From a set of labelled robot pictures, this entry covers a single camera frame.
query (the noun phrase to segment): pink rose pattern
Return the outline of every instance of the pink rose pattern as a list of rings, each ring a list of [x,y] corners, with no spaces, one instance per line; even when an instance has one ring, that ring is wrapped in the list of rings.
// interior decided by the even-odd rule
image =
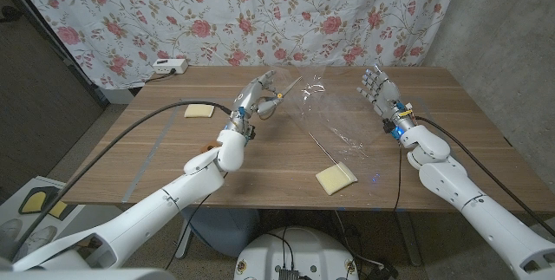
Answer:
[[[417,65],[449,0],[33,0],[85,73],[129,88],[192,65]]]

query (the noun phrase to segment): sponge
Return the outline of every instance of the sponge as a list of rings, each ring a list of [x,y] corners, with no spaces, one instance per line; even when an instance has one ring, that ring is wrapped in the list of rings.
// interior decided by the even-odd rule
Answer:
[[[214,113],[214,106],[189,105],[185,110],[185,117],[211,117],[212,113]]]
[[[316,178],[328,195],[332,195],[340,189],[358,181],[353,172],[342,162],[316,174]]]

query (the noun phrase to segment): wooden table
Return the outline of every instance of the wooden table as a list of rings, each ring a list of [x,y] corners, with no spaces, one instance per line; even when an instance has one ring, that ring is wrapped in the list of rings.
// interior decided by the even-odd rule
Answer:
[[[84,164],[118,133],[140,117],[184,98],[207,98],[230,107],[232,100],[254,77],[268,67],[191,67],[184,75],[145,86],[110,128]],[[288,67],[291,74],[296,68]],[[327,68],[334,90],[363,101],[355,91],[365,68]],[[404,102],[412,102],[418,115],[432,117],[459,138],[490,170],[534,211],[552,212],[555,196],[507,143],[503,135],[444,68],[385,68],[399,86]],[[206,202],[209,206],[248,208],[299,208],[391,210],[397,198],[399,147],[390,135],[375,133],[370,145],[367,172],[358,171],[359,181],[328,196],[315,174],[331,166],[330,158],[280,106],[269,120],[256,115],[251,124],[257,136],[245,148],[245,163],[230,173],[222,188]],[[186,119],[180,107],[167,110],[135,128],[114,146],[65,196],[64,201],[81,204],[119,204],[128,197],[136,203],[183,173],[183,165],[214,140],[226,123],[218,109],[212,118]],[[379,121],[368,102],[363,109],[347,107],[347,121]],[[471,179],[508,210],[522,211],[454,143],[456,158]],[[449,211],[454,208],[428,191],[403,151],[399,208],[409,211]]]

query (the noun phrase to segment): rose print fabric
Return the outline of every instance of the rose print fabric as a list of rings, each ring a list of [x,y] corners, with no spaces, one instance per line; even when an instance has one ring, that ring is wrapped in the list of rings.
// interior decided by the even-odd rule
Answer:
[[[88,77],[142,86],[191,65],[417,65],[450,0],[32,0]]]

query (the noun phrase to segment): white power strip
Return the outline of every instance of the white power strip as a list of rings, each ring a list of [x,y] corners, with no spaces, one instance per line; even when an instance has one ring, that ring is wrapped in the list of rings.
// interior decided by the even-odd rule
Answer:
[[[175,74],[183,74],[189,65],[185,59],[158,59],[153,64],[156,74],[169,74],[175,68]]]

